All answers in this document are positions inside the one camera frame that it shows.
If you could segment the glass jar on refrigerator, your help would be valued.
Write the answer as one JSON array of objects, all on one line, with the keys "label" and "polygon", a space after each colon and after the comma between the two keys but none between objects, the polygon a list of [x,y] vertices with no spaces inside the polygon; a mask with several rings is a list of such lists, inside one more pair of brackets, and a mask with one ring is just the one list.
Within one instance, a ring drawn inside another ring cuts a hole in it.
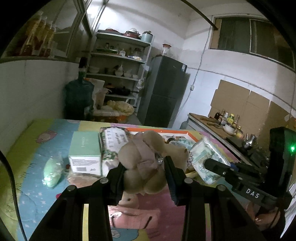
[{"label": "glass jar on refrigerator", "polygon": [[169,45],[169,44],[163,44],[162,55],[163,56],[168,56],[170,54],[170,49],[171,49],[171,45]]}]

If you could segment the mint green carton box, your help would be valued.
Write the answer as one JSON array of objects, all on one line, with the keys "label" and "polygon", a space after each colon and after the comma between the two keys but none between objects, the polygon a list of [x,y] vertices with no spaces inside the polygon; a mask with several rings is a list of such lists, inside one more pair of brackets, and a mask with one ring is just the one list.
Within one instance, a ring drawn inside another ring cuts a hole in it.
[{"label": "mint green carton box", "polygon": [[68,157],[71,169],[74,173],[101,176],[99,133],[74,132]]}]

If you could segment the dark grey refrigerator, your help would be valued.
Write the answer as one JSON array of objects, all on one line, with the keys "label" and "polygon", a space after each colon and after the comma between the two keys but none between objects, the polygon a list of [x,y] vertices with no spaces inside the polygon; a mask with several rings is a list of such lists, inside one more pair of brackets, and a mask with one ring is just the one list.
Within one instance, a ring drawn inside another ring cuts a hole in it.
[{"label": "dark grey refrigerator", "polygon": [[187,65],[167,56],[154,57],[151,65],[137,117],[144,126],[171,128],[188,84]]}]

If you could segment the pink towel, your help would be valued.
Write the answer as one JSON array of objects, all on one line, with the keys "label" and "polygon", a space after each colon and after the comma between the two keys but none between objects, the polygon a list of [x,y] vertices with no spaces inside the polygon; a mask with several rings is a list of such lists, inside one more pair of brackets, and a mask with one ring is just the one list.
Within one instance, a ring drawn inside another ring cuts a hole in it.
[{"label": "pink towel", "polygon": [[108,206],[110,225],[114,228],[143,230],[158,226],[159,209],[140,209],[136,194],[123,193],[117,206]]}]

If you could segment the condiment bottles group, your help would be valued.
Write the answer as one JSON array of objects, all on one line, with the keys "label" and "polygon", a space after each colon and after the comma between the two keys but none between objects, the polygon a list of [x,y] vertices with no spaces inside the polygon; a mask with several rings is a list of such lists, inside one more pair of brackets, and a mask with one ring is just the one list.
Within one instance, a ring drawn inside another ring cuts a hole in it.
[{"label": "condiment bottles group", "polygon": [[223,109],[222,111],[215,113],[214,119],[218,121],[218,124],[222,126],[222,128],[226,123],[230,123],[237,128],[236,133],[243,133],[241,126],[238,125],[240,121],[240,115],[228,113],[225,109]]}]

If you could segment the beige plush bear toy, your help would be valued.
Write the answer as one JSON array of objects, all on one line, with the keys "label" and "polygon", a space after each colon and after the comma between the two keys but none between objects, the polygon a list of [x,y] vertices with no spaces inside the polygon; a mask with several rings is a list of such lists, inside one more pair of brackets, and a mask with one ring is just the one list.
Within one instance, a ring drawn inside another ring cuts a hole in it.
[{"label": "beige plush bear toy", "polygon": [[138,132],[121,147],[119,162],[126,168],[124,187],[128,194],[157,194],[167,185],[164,158],[170,156],[176,168],[187,169],[189,151],[185,147],[166,144],[153,131]]}]

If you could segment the steel kettle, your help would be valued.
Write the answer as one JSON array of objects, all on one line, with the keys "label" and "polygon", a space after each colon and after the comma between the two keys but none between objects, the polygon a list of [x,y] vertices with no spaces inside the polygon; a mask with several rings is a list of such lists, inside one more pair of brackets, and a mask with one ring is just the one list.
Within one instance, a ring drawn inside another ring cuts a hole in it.
[{"label": "steel kettle", "polygon": [[256,147],[257,145],[258,145],[257,136],[254,134],[249,135],[247,133],[245,139],[242,142],[242,147],[245,149],[248,149],[248,148]]}]

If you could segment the green-white tissue pack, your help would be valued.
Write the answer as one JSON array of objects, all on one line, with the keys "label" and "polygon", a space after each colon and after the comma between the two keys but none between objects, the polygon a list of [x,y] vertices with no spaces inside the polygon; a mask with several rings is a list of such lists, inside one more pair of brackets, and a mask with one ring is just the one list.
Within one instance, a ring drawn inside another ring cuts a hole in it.
[{"label": "green-white tissue pack", "polygon": [[227,158],[207,137],[202,137],[199,141],[197,141],[192,146],[190,152],[193,154],[193,168],[197,171],[202,180],[208,185],[216,182],[220,176],[205,168],[204,163],[207,159],[213,159],[225,165],[231,166]]}]

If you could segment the cardboard sheets on wall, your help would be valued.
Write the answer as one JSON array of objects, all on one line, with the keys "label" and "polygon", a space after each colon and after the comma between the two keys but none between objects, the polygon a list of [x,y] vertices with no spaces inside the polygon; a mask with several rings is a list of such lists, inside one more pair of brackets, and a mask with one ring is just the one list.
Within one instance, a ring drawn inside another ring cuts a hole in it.
[{"label": "cardboard sheets on wall", "polygon": [[239,115],[238,125],[244,134],[256,135],[264,149],[269,146],[270,129],[284,126],[295,131],[295,117],[288,111],[254,91],[224,80],[214,92],[208,116],[222,110]]}]

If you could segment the red lidded pot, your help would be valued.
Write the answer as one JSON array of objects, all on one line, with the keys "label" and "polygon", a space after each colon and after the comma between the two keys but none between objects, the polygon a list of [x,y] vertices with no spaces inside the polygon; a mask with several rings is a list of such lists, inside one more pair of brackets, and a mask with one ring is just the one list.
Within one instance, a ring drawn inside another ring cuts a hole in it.
[{"label": "red lidded pot", "polygon": [[126,37],[140,39],[140,33],[135,28],[127,30],[123,35],[126,36]]}]

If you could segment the orange-rimmed cardboard box tray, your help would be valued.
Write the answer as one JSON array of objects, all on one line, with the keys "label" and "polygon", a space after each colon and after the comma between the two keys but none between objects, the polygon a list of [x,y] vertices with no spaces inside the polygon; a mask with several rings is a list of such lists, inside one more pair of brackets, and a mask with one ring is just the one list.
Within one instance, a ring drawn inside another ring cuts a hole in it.
[{"label": "orange-rimmed cardboard box tray", "polygon": [[167,141],[168,138],[186,138],[187,140],[197,142],[199,138],[197,138],[195,135],[193,135],[188,130],[169,130],[169,129],[159,129],[159,128],[127,128],[127,130],[135,135],[138,132],[145,132],[145,131],[154,131],[161,135],[165,141]]}]

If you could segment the white bowl on counter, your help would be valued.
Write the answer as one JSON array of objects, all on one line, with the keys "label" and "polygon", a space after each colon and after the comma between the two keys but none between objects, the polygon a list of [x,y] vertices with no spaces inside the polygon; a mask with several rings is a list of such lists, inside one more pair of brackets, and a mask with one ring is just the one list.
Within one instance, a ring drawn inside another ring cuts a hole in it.
[{"label": "white bowl on counter", "polygon": [[224,132],[226,132],[227,134],[234,136],[236,134],[236,130],[237,128],[234,127],[233,125],[231,125],[230,123],[226,123],[223,126]]}]

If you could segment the floral gift box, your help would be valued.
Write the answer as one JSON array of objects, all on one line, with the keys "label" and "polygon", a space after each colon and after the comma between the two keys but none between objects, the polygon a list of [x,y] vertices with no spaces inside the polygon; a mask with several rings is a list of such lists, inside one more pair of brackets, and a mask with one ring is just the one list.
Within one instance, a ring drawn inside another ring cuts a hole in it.
[{"label": "floral gift box", "polygon": [[122,127],[100,128],[101,172],[106,177],[108,172],[119,165],[118,153],[130,140],[130,133]]}]

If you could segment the amber bottles on ledge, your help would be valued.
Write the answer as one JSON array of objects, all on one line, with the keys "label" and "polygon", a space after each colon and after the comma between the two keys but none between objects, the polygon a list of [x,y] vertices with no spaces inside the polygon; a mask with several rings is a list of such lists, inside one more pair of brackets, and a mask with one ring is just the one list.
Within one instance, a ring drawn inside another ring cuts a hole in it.
[{"label": "amber bottles on ledge", "polygon": [[55,32],[56,25],[47,20],[43,11],[38,11],[28,22],[20,56],[49,57]]}]

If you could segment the kitchen counter with wooden top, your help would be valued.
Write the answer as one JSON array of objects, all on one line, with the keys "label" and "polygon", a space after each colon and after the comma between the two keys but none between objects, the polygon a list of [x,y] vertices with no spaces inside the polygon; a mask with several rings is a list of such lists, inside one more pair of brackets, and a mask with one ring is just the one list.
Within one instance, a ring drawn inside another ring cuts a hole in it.
[{"label": "kitchen counter with wooden top", "polygon": [[258,147],[245,149],[242,145],[242,139],[236,137],[236,135],[232,136],[228,134],[221,127],[215,127],[215,123],[211,122],[211,120],[213,119],[194,113],[189,113],[187,129],[196,130],[202,133],[204,136],[208,135],[212,142],[217,140],[228,150],[228,152],[232,154],[232,156],[235,157],[235,160],[259,167],[263,166],[263,163],[268,163],[269,157],[266,156],[261,149]]}]

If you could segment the light blue enamel pot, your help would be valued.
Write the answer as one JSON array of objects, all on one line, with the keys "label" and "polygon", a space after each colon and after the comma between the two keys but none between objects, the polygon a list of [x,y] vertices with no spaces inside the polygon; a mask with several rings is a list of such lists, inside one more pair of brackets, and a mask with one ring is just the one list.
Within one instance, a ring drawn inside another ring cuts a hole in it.
[{"label": "light blue enamel pot", "polygon": [[153,34],[151,31],[145,31],[142,33],[141,40],[147,43],[151,43],[153,40]]}]

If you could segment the mint green sponge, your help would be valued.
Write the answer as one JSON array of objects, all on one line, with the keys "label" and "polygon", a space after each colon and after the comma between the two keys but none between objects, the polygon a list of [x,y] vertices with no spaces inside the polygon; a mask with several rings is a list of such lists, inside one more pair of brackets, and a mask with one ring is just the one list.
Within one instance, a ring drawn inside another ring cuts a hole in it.
[{"label": "mint green sponge", "polygon": [[43,184],[49,188],[54,188],[61,179],[63,173],[63,160],[61,155],[51,156],[44,166]]}]

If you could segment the dark green water jug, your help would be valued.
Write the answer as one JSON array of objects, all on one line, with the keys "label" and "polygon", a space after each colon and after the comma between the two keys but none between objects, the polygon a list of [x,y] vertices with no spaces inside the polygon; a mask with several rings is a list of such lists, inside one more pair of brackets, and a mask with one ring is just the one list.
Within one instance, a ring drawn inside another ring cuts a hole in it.
[{"label": "dark green water jug", "polygon": [[81,57],[78,66],[78,78],[65,85],[64,118],[84,120],[93,106],[92,93],[94,85],[86,79],[87,57]]}]

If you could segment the dark window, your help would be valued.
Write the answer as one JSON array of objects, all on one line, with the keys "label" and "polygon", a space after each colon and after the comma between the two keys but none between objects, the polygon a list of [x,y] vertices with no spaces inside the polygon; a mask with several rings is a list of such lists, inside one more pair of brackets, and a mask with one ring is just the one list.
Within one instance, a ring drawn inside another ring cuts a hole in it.
[{"label": "dark window", "polygon": [[242,16],[215,19],[211,49],[255,55],[295,70],[295,53],[268,21]]}]

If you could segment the straw woven hat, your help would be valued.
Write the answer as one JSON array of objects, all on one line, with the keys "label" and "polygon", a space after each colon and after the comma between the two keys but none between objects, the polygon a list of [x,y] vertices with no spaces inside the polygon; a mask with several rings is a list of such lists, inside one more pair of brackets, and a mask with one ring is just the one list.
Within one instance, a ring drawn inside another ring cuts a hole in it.
[{"label": "straw woven hat", "polygon": [[113,101],[109,100],[107,105],[113,110],[119,111],[122,115],[130,116],[134,113],[134,107],[125,101]]}]

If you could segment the colourful cartoon play mat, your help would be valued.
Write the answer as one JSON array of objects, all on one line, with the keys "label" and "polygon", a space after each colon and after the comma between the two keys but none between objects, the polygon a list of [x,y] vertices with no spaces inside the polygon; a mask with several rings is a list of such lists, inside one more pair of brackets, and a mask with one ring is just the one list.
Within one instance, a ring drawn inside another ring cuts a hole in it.
[{"label": "colourful cartoon play mat", "polygon": [[[16,240],[31,237],[41,219],[69,185],[81,187],[69,168],[74,132],[99,132],[105,123],[78,120],[36,120],[7,154],[16,181],[20,214],[16,215],[11,184],[1,168],[1,218]],[[109,207],[114,240],[180,240],[185,209],[174,205],[168,189],[137,196],[132,208]]]}]

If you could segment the metal kitchen shelf rack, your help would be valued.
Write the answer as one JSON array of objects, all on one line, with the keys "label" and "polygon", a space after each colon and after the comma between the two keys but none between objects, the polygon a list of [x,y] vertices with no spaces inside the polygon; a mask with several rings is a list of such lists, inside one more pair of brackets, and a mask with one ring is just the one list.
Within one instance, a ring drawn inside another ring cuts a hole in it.
[{"label": "metal kitchen shelf rack", "polygon": [[114,29],[98,30],[89,54],[87,76],[105,81],[106,101],[121,100],[138,108],[152,43]]}]

